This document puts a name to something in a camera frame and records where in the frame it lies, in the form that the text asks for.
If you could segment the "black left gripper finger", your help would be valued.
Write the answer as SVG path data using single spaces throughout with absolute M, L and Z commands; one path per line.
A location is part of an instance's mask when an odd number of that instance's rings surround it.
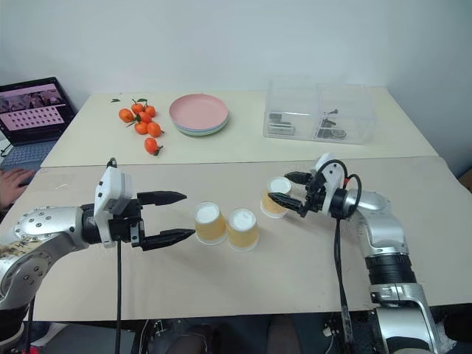
M 186 198 L 186 195 L 175 191 L 139 192 L 137 194 L 137 200 L 142 206 L 163 206 L 168 204 L 174 204 Z
M 195 233 L 194 229 L 171 229 L 160 232 L 158 235 L 143 238 L 142 250 L 150 251 L 161 249 L 186 240 Z

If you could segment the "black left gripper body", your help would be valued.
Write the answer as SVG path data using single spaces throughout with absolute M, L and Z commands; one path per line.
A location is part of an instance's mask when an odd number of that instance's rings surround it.
M 145 226 L 142 219 L 142 205 L 138 199 L 132 199 L 124 210 L 108 221 L 111 239 L 130 243 L 132 247 L 141 247 L 145 238 Z

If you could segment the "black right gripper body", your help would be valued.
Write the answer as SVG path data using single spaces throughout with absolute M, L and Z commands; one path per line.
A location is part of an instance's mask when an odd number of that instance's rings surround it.
M 313 176 L 310 173 L 302 173 L 301 184 L 305 185 L 305 204 L 300 208 L 299 215 L 304 218 L 308 212 L 318 212 L 325 201 L 326 178 L 322 174 Z

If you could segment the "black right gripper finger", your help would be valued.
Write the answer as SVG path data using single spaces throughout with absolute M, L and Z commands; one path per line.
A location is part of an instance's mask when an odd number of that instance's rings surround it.
M 270 192 L 268 197 L 283 208 L 295 211 L 299 215 L 305 215 L 307 210 L 305 205 L 298 199 L 281 192 Z
M 295 184 L 307 184 L 313 178 L 313 175 L 311 173 L 293 171 L 286 173 L 284 177 Z

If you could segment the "bystander bare hand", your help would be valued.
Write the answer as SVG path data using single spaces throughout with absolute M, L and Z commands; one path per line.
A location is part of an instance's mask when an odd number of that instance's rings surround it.
M 1 211 L 8 209 L 23 194 L 27 188 L 27 182 L 34 175 L 34 170 L 21 168 L 1 171 Z

